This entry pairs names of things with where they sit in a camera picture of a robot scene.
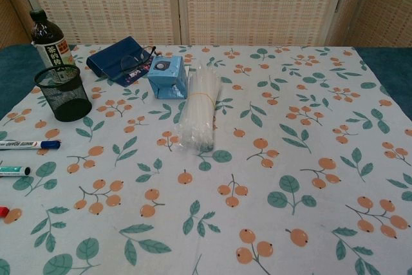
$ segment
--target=blue marker cap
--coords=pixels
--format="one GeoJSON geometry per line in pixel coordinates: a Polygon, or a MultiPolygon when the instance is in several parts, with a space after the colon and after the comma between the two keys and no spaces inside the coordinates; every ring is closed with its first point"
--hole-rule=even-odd
{"type": "Polygon", "coordinates": [[[41,148],[58,149],[60,148],[60,141],[42,141],[40,143],[41,148]]]}

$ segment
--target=tablecloth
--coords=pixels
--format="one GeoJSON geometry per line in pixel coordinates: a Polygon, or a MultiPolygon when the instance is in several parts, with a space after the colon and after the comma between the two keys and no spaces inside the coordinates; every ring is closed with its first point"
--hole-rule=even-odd
{"type": "Polygon", "coordinates": [[[350,47],[160,46],[221,76],[215,147],[179,146],[184,100],[123,88],[73,51],[93,109],[38,88],[0,140],[0,274],[411,274],[412,124],[350,47]]]}

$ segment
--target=plastic straw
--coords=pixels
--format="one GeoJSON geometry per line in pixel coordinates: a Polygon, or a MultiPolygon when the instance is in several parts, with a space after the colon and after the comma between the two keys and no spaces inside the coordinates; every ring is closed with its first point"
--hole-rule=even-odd
{"type": "Polygon", "coordinates": [[[181,144],[202,151],[213,149],[213,115],[220,78],[210,67],[199,66],[189,76],[189,92],[179,121],[181,144]]]}

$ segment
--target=blue case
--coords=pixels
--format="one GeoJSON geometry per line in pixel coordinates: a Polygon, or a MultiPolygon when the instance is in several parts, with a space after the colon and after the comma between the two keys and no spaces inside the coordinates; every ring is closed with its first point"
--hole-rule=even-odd
{"type": "Polygon", "coordinates": [[[122,59],[126,56],[131,56],[140,60],[142,55],[146,59],[150,54],[132,37],[127,37],[89,56],[86,64],[98,77],[101,77],[103,74],[107,75],[109,79],[117,84],[127,87],[149,71],[151,60],[148,60],[136,70],[125,73],[121,67],[122,59]]]}
{"type": "Polygon", "coordinates": [[[158,99],[187,97],[187,76],[182,56],[155,57],[147,78],[158,99]]]}

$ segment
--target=mesh cup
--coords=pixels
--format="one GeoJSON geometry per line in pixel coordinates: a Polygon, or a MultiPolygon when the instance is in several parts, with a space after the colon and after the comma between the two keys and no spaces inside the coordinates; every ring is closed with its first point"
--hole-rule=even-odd
{"type": "Polygon", "coordinates": [[[54,116],[61,122],[72,122],[85,117],[91,103],[84,91],[80,69],[70,64],[47,68],[34,77],[54,116]]]}

